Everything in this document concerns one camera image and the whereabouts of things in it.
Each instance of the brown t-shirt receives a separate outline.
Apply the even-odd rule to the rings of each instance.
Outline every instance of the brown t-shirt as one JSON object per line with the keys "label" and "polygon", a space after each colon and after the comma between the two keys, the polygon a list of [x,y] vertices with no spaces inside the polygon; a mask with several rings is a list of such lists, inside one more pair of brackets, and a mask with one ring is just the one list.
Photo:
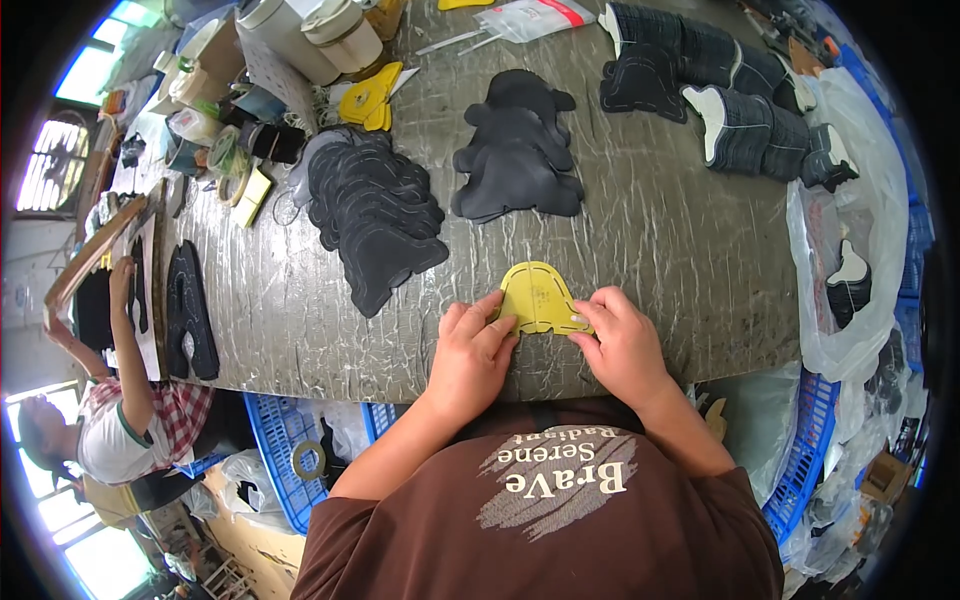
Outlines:
{"label": "brown t-shirt", "polygon": [[691,479],[608,426],[459,442],[310,516],[291,598],[780,598],[743,468]]}

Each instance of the left hand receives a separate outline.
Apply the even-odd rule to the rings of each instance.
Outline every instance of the left hand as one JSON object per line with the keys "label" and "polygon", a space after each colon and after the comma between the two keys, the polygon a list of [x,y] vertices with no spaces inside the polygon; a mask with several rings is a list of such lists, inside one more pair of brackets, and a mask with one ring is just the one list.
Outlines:
{"label": "left hand", "polygon": [[440,319],[440,340],[426,400],[439,415],[456,427],[478,417],[496,399],[510,366],[510,355],[519,338],[510,335],[516,315],[491,324],[487,318],[503,301],[496,290],[473,306],[454,302]]}
{"label": "left hand", "polygon": [[130,279],[136,272],[132,256],[124,256],[113,263],[110,272],[110,310],[120,310],[126,314],[127,299],[130,294]]}

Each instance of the cardboard box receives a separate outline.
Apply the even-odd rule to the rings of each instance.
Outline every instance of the cardboard box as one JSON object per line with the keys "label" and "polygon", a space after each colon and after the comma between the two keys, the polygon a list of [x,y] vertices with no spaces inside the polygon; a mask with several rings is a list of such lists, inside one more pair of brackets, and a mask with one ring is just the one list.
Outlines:
{"label": "cardboard box", "polygon": [[860,491],[884,504],[893,504],[912,472],[912,467],[889,452],[880,452],[867,466],[863,481],[860,482]]}

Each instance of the gray worktable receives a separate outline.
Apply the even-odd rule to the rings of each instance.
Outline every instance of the gray worktable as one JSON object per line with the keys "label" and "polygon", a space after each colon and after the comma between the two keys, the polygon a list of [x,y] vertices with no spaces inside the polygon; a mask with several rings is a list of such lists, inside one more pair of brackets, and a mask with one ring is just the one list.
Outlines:
{"label": "gray worktable", "polygon": [[[581,1],[595,12],[602,7]],[[732,3],[647,3],[761,45]],[[448,209],[452,192],[466,181],[450,166],[453,152],[472,135],[464,110],[483,101],[494,74],[527,68],[577,101],[561,119],[572,132],[575,174],[587,192],[582,214],[568,219],[519,211],[475,226],[448,212],[440,239],[449,259],[412,276],[367,320],[350,302],[337,253],[321,247],[305,211],[287,227],[277,223],[292,215],[289,198],[276,189],[282,185],[249,229],[233,224],[212,193],[202,193],[177,220],[164,220],[163,264],[181,239],[196,244],[220,354],[213,385],[413,401],[426,385],[446,307],[480,298],[526,260],[553,265],[574,297],[587,298],[604,285],[623,287],[657,326],[668,368],[682,382],[799,356],[783,184],[709,171],[695,115],[678,125],[646,112],[602,112],[597,87],[613,49],[595,23],[522,46],[499,40],[461,58],[457,51],[470,42],[415,57],[422,46],[475,29],[471,15],[479,9],[439,12],[435,2],[413,5],[394,51],[421,70],[391,101],[392,133],[395,149],[429,171],[441,207]],[[139,124],[141,132],[156,127],[156,120],[147,121]],[[136,172],[119,171],[114,189],[147,191],[164,174],[161,164],[145,158]],[[278,167],[267,172],[282,179]],[[504,397],[601,393],[580,351],[565,336],[542,334],[521,340]]]}

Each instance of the window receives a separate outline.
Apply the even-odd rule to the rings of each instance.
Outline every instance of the window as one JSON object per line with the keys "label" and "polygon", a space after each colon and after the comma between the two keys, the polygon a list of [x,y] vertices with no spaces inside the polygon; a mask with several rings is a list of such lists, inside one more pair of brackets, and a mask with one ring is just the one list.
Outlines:
{"label": "window", "polygon": [[72,212],[65,210],[65,204],[80,189],[89,137],[84,118],[73,110],[62,111],[43,124],[20,185],[18,211]]}
{"label": "window", "polygon": [[[121,600],[142,585],[153,568],[129,531],[106,527],[92,506],[76,502],[73,489],[65,481],[60,480],[54,488],[50,473],[35,465],[19,447],[17,416],[20,402],[37,394],[46,394],[68,424],[77,422],[80,401],[76,381],[9,396],[4,400],[3,410],[40,516],[50,539],[60,548],[92,598]],[[71,472],[80,474],[80,470],[73,466]]]}
{"label": "window", "polygon": [[100,106],[106,92],[101,88],[113,65],[123,57],[121,41],[130,26],[153,27],[160,15],[135,2],[121,2],[97,27],[87,44],[67,71],[56,96],[63,100]]}

